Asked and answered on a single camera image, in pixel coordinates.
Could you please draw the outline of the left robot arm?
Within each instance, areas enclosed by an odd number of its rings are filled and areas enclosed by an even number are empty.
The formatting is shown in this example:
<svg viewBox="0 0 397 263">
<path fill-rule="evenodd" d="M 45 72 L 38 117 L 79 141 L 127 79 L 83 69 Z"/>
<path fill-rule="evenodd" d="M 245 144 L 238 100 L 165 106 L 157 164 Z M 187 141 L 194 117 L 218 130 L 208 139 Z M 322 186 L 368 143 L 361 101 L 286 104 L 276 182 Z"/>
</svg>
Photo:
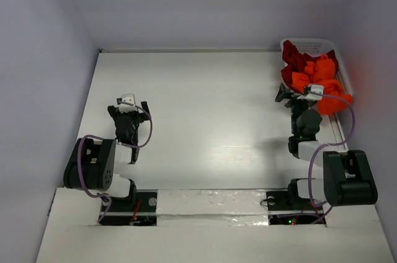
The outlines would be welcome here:
<svg viewBox="0 0 397 263">
<path fill-rule="evenodd" d="M 149 137 L 153 132 L 153 122 L 148 103 L 136 105 L 131 97 L 117 99 L 117 105 L 110 105 L 107 111 L 115 125 L 115 138 L 101 138 L 86 135 L 77 140 L 66 165 L 63 184 L 68 189 L 84 191 L 92 198 L 101 199 L 106 205 L 116 201 L 123 210 L 136 206 L 137 194 L 130 189 L 120 190 L 116 198 L 107 190 L 113 183 L 116 146 L 131 149 L 130 164 L 135 164 L 139 151 L 148 142 L 139 144 L 138 129 L 149 122 Z"/>
</svg>

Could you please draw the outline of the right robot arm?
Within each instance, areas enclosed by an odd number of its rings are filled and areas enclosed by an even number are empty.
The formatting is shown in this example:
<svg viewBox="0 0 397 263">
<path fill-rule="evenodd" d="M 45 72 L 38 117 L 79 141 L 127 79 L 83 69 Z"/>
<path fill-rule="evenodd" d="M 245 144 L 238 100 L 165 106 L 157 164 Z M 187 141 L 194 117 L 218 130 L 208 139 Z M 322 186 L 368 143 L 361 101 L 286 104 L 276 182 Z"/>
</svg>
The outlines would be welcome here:
<svg viewBox="0 0 397 263">
<path fill-rule="evenodd" d="M 280 84 L 276 102 L 288 100 L 285 107 L 291 110 L 292 135 L 288 150 L 296 158 L 308 161 L 308 196 L 316 207 L 328 203 L 331 207 L 374 205 L 378 190 L 367 155 L 361 150 L 344 149 L 355 130 L 355 113 L 351 103 L 341 97 L 327 95 L 323 86 L 309 84 L 302 94 Z M 352 127 L 341 142 L 321 143 L 316 139 L 322 116 L 313 108 L 326 99 L 341 102 L 350 109 Z"/>
</svg>

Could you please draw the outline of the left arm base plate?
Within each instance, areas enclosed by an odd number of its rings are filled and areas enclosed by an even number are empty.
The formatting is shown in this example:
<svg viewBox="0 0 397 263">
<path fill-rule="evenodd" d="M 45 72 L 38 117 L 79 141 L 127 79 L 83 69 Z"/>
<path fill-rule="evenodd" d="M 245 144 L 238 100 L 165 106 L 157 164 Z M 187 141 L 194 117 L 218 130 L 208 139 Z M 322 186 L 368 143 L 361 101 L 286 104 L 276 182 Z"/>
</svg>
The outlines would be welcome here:
<svg viewBox="0 0 397 263">
<path fill-rule="evenodd" d="M 103 226 L 156 226 L 157 190 L 139 190 L 135 198 L 112 198 L 110 209 L 99 222 Z"/>
</svg>

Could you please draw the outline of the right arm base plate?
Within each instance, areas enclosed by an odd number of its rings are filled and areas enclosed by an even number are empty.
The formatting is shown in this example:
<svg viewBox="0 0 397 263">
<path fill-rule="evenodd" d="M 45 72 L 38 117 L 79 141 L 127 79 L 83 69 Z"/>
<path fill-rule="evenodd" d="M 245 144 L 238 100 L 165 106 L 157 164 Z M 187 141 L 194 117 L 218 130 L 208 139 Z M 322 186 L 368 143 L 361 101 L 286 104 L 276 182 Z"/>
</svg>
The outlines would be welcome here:
<svg viewBox="0 0 397 263">
<path fill-rule="evenodd" d="M 261 205 L 267 209 L 270 226 L 310 225 L 324 215 L 323 207 L 314 207 L 309 199 L 293 196 L 287 190 L 266 192 Z"/>
</svg>

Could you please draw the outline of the orange t shirt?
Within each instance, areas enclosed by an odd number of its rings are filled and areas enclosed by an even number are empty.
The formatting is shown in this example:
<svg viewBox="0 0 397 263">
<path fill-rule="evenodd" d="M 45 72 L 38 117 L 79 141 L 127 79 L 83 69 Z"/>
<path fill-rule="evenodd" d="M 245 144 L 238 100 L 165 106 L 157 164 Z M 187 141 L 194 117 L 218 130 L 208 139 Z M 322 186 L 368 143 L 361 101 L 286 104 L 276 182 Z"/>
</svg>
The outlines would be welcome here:
<svg viewBox="0 0 397 263">
<path fill-rule="evenodd" d="M 353 103 L 353 97 L 350 94 L 345 94 L 342 84 L 336 79 L 321 81 L 319 85 L 324 86 L 323 94 L 339 97 L 346 100 L 349 104 Z M 323 97 L 318 102 L 318 111 L 321 115 L 332 115 L 335 112 L 340 112 L 347 108 L 347 104 L 339 99 Z"/>
</svg>

